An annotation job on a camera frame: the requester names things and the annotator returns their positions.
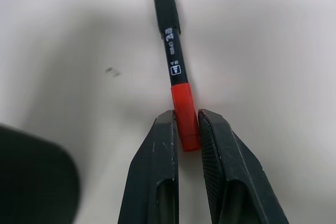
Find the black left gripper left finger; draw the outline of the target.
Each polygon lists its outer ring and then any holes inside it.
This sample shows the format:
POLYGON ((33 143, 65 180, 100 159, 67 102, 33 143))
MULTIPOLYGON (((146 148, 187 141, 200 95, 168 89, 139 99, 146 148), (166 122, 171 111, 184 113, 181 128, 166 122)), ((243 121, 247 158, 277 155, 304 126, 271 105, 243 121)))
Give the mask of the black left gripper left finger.
POLYGON ((136 152, 125 184, 126 223, 178 223, 179 181, 176 118, 159 115, 136 152))

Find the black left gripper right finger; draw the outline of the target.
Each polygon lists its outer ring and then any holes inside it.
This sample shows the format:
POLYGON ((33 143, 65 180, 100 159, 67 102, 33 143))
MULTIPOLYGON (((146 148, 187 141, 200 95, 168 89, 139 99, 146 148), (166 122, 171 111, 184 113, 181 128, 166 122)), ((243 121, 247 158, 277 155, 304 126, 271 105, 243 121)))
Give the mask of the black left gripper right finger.
POLYGON ((257 157, 222 115, 198 112, 212 223, 288 223, 257 157))

